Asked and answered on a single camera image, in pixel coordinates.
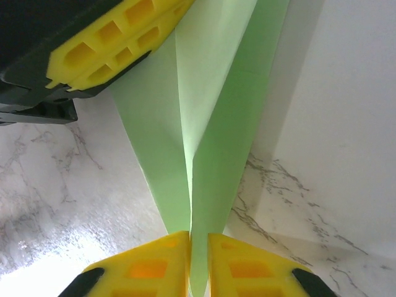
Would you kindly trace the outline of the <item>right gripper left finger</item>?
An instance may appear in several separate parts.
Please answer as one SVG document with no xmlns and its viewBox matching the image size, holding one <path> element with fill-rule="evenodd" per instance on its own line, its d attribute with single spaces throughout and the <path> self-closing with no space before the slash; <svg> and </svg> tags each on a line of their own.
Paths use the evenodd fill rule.
<svg viewBox="0 0 396 297">
<path fill-rule="evenodd" d="M 179 231 L 89 265 L 60 296 L 188 296 L 191 242 Z"/>
</svg>

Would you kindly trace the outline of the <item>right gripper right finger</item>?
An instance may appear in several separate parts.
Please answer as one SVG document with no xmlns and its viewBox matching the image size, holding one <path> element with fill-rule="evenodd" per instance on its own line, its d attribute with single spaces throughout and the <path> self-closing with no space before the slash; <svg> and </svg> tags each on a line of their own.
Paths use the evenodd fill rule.
<svg viewBox="0 0 396 297">
<path fill-rule="evenodd" d="M 335 296 L 309 268 L 219 233 L 208 234 L 210 296 Z"/>
</svg>

